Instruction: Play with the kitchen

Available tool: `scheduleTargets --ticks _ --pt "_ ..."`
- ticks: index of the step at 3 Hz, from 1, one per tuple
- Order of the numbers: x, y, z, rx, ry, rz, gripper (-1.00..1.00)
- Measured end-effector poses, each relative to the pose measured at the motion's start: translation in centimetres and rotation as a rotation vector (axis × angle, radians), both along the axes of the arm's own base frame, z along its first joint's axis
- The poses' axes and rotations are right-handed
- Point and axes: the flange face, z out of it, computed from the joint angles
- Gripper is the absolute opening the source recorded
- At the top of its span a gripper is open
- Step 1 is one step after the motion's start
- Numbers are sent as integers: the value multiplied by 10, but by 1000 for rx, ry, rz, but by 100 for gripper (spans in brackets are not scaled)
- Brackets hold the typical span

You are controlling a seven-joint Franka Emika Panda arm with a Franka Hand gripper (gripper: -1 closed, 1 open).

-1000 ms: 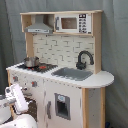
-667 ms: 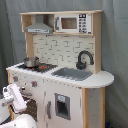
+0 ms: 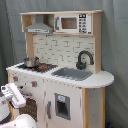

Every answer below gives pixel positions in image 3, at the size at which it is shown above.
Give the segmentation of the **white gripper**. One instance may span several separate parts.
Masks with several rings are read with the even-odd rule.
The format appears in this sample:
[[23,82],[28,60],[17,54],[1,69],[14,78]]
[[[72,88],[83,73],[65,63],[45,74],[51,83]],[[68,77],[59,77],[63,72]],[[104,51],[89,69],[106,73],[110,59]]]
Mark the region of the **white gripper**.
[[11,99],[12,104],[15,108],[21,108],[26,105],[26,100],[18,90],[17,86],[14,83],[10,83],[8,88],[1,86],[1,92],[6,99]]

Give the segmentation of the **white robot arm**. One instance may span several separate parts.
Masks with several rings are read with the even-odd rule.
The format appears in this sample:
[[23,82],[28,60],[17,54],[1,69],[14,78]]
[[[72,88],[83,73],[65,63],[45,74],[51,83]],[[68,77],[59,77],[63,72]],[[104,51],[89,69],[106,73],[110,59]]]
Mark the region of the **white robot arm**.
[[22,108],[26,100],[14,83],[8,83],[0,90],[0,128],[38,128],[35,120],[28,114],[21,114],[11,121],[8,102],[14,108]]

